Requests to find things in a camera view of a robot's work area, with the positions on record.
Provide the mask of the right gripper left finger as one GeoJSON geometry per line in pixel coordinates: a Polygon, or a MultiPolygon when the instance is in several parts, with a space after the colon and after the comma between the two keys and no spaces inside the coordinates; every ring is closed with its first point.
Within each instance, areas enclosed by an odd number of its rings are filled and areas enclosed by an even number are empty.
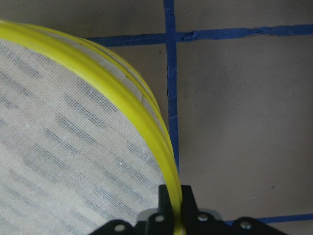
{"type": "Polygon", "coordinates": [[[158,216],[157,224],[161,235],[173,234],[173,210],[166,185],[158,187],[158,216]]]}

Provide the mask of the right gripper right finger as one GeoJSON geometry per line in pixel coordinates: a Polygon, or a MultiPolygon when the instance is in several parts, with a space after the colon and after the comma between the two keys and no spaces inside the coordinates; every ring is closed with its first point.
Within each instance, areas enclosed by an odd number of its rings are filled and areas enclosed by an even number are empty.
{"type": "Polygon", "coordinates": [[[194,198],[191,186],[182,185],[181,191],[182,191],[181,216],[185,228],[185,234],[194,235],[198,214],[197,203],[194,198]]]}

